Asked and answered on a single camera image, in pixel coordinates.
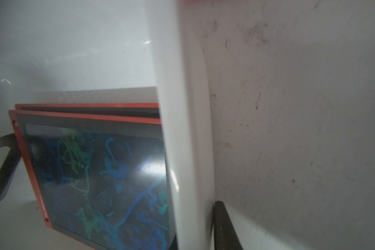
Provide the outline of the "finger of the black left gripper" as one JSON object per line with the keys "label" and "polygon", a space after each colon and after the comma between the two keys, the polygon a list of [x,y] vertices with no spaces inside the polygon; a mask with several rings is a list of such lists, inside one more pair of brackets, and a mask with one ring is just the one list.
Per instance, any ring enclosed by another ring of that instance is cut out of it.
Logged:
{"label": "finger of the black left gripper", "polygon": [[0,168],[0,202],[7,195],[17,166],[21,160],[15,133],[0,137],[0,148],[8,147],[9,152]]}

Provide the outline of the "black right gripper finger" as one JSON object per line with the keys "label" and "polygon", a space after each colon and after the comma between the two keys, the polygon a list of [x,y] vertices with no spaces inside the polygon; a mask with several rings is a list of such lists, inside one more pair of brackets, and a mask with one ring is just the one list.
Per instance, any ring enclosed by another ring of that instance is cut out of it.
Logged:
{"label": "black right gripper finger", "polygon": [[214,206],[214,244],[215,250],[243,250],[222,201],[216,201]]}

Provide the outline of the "white plastic storage box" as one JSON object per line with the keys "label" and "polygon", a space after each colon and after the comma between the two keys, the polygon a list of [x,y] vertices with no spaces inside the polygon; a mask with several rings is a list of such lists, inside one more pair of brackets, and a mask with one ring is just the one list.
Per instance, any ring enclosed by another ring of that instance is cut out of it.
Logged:
{"label": "white plastic storage box", "polygon": [[186,1],[0,1],[0,137],[16,104],[157,102],[178,248],[211,250],[204,56]]}

